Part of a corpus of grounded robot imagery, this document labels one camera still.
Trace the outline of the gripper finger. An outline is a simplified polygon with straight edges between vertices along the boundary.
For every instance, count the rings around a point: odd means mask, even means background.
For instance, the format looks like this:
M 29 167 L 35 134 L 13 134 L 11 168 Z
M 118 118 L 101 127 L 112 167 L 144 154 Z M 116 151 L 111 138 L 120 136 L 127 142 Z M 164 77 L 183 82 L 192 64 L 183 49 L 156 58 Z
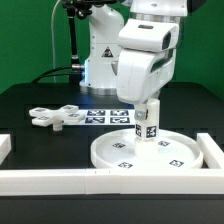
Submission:
M 146 103 L 137 104 L 134 106 L 134 108 L 135 108 L 135 114 L 134 114 L 135 120 L 145 121 L 148 117 L 147 104 Z

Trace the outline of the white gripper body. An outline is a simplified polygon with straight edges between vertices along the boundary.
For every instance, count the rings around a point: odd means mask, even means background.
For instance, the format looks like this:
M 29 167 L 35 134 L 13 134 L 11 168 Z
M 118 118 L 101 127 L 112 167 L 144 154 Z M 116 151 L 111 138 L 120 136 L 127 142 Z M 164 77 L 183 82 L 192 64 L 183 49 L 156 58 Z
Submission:
M 129 19 L 119 33 L 117 66 L 120 101 L 140 104 L 169 82 L 174 73 L 177 23 Z

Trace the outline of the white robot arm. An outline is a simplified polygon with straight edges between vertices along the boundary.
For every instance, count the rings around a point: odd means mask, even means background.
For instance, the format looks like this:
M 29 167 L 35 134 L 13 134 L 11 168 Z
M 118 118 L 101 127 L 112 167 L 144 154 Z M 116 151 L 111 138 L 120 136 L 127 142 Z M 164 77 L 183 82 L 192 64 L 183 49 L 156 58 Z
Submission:
M 174 73 L 181 20 L 205 0 L 117 0 L 130 17 L 99 1 L 91 7 L 90 55 L 80 86 L 115 94 L 135 107 L 135 120 L 148 117 L 147 104 Z

